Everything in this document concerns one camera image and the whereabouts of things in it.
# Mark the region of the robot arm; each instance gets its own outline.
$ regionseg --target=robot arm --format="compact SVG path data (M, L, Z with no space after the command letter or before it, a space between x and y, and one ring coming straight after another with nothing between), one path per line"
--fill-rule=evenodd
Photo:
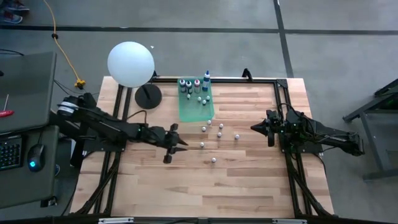
M251 129L268 137L268 146L275 144L274 134L284 136L291 145L298 147L306 141L339 147L348 154L360 156L364 154L362 142L357 133L329 128L308 118L299 111L288 110L283 121L277 111L267 110L267 118Z
M114 118L96 107L96 102L90 93L82 96L66 97L58 105L57 115L74 123L85 123L99 134L108 144L122 144L126 141L144 142L167 150L164 163L171 163L172 154L186 149L177 144L188 145L180 139L176 132L178 124L173 124L169 131L163 127L149 127L147 123L128 123Z

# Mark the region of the wooden table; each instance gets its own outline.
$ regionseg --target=wooden table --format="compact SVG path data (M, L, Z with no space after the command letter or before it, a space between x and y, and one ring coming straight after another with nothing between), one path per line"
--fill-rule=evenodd
M294 108L311 116L303 79L290 78L288 84ZM285 158L278 140L274 147L268 147L265 136L250 130L251 125L265 118L266 110L276 109L272 85L212 84L215 117L205 133L201 127L206 122L179 121L177 84L157 85L163 100L148 111L148 123L165 129L178 123L180 137L189 143L188 151L176 153L171 164L163 164L165 149L128 143L119 166L112 216L294 216ZM117 89L118 84L111 77L104 78L98 107L109 114L113 112ZM132 97L129 114L138 110ZM129 122L143 119L144 115L138 114ZM223 136L217 138L220 123L224 124ZM240 135L238 141L234 140L235 134ZM71 212L81 208L97 187L103 157L103 152L95 152L83 161ZM212 157L217 158L216 163L211 162ZM302 160L309 189L333 213L322 163L311 154L303 154ZM301 191L297 193L304 211ZM102 208L107 196L103 198Z

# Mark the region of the concrete floor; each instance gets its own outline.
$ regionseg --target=concrete floor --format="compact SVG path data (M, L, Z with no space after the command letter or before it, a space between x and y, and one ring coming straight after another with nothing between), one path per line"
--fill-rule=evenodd
M394 0L280 0L286 29L398 30ZM50 25L40 0L25 25ZM52 0L60 26L181 27L277 29L272 0ZM74 77L50 31L0 30L0 48L25 54L58 53L56 79L72 87ZM279 34L186 32L59 32L59 42L78 73L96 93L108 75L109 51L123 41L145 45L159 75L238 77L249 68L255 77L286 77ZM345 124L342 116L371 99L380 87L397 78L397 35L287 35L294 77L304 78L314 119L327 126L359 131L361 123ZM55 105L65 94L54 89ZM362 175L376 171L367 139L366 152L353 157L336 149L325 153L328 184L335 213L341 217L396 222L398 178L365 183ZM75 180L66 180L73 185ZM56 210L32 208L21 216L14 207L0 210L0 220L60 215L68 194L60 193Z

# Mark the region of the bottle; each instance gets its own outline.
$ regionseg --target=bottle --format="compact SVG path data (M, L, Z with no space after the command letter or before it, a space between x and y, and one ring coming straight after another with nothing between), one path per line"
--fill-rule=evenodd
M207 71L205 76L203 77L203 84L201 86L201 89L203 91L207 91L209 89L209 85L210 85L210 74L209 71Z
M190 81L187 81L185 86L187 87L188 94L192 94L192 91L193 91L192 90L192 83Z
M187 91L187 88L185 87L185 80L180 80L180 91L182 93L185 93Z
M193 85L195 86L195 93L200 93L200 81L199 80L195 80Z

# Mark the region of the lamp base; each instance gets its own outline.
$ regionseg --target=lamp base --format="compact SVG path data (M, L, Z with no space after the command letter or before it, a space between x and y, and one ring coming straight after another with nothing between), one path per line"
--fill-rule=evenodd
M162 92L153 84L145 84L136 92L136 103L142 109L150 110L157 107L162 101Z

